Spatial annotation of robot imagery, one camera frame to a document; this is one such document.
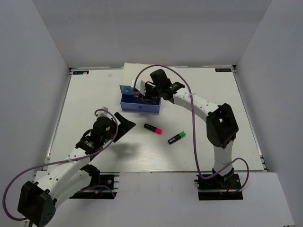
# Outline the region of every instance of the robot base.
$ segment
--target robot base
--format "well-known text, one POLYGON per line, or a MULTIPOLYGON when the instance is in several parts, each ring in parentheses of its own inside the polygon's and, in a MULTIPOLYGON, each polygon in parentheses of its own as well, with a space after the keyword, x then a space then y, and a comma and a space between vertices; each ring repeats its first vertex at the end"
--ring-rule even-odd
MULTIPOLYGON (((114 195, 117 194, 119 186, 119 175, 99 174, 98 179, 95 180, 97 180, 98 185, 105 185, 113 191, 114 195)), ((96 187, 87 191, 79 191, 75 193, 72 197, 70 197, 70 199, 113 200, 114 197, 107 189, 102 189, 102 187, 96 187)))
POLYGON ((195 180, 198 184, 198 196, 200 201, 205 200, 242 200, 242 191, 233 193, 241 187, 241 182, 238 174, 233 174, 221 187, 220 182, 216 177, 209 180, 203 180, 199 175, 198 179, 195 180))

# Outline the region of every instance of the green highlighter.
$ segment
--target green highlighter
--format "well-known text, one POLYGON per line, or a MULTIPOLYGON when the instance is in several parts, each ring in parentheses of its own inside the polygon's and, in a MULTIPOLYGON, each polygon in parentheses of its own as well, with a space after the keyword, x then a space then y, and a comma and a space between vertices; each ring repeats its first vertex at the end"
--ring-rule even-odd
POLYGON ((183 132, 180 132, 179 134, 175 135, 173 138, 169 139, 167 142, 168 142, 169 144, 172 144, 172 143, 174 143, 174 142, 180 140, 181 138, 183 138, 183 137, 185 137, 185 136, 186 136, 186 134, 185 134, 185 132, 183 131, 183 132))

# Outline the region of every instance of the blue box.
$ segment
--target blue box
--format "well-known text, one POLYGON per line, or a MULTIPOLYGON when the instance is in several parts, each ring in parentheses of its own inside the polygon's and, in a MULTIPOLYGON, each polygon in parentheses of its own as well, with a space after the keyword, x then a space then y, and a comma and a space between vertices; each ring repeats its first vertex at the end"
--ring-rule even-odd
POLYGON ((122 95, 121 108, 128 111, 159 113, 161 98, 158 98, 155 104, 145 102, 141 99, 135 98, 133 95, 122 95))

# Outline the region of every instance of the sticker label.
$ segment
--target sticker label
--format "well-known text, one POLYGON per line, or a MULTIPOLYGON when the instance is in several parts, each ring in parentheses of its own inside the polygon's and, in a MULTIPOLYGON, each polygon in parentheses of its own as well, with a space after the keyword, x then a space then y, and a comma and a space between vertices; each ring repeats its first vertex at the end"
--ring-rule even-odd
POLYGON ((231 69, 214 69, 216 72, 231 72, 231 69))
POLYGON ((89 71, 74 71, 72 72, 73 75, 86 75, 89 71))

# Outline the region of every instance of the black mounting plate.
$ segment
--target black mounting plate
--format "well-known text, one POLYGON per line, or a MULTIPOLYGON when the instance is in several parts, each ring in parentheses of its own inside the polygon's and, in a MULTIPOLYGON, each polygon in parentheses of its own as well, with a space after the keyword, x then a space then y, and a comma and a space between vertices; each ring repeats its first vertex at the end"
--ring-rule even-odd
MULTIPOLYGON (((106 185, 110 190, 114 190, 114 183, 115 183, 115 176, 117 175, 99 175, 99 182, 101 184, 106 185)), ((95 193, 96 190, 99 188, 94 188, 92 190, 87 190, 83 192, 77 192, 73 196, 70 197, 70 199, 95 199, 95 200, 113 200, 113 195, 106 189, 99 193, 95 193)))
POLYGON ((233 174, 226 182, 224 187, 221 187, 215 179, 203 180, 199 175, 198 180, 198 197, 200 201, 209 200, 242 200, 242 191, 232 193, 241 187, 241 182, 238 174, 233 174))

